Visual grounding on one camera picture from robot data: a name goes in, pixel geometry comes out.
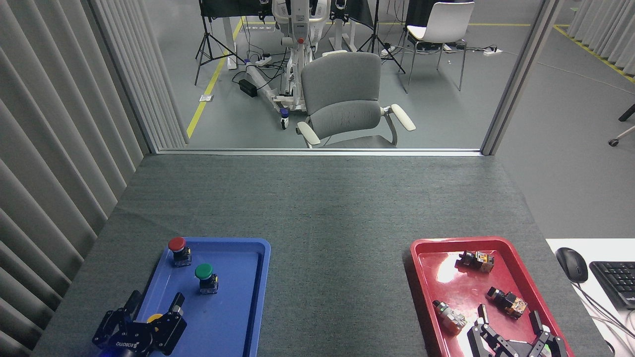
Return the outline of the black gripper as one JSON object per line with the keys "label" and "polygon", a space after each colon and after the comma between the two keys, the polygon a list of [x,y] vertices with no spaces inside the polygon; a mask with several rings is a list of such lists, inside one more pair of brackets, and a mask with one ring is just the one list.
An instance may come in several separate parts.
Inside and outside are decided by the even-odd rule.
{"label": "black gripper", "polygon": [[133,290],[123,307],[107,310],[93,335],[100,357],[147,357],[154,351],[171,355],[188,325],[183,318],[184,294],[177,292],[165,314],[153,314],[148,323],[132,323],[142,302]]}
{"label": "black gripper", "polygon": [[473,357],[539,357],[545,347],[548,347],[552,357],[567,357],[564,340],[543,325],[537,310],[530,313],[531,327],[536,336],[532,344],[506,341],[491,327],[485,304],[481,303],[477,310],[478,318],[468,330]]}

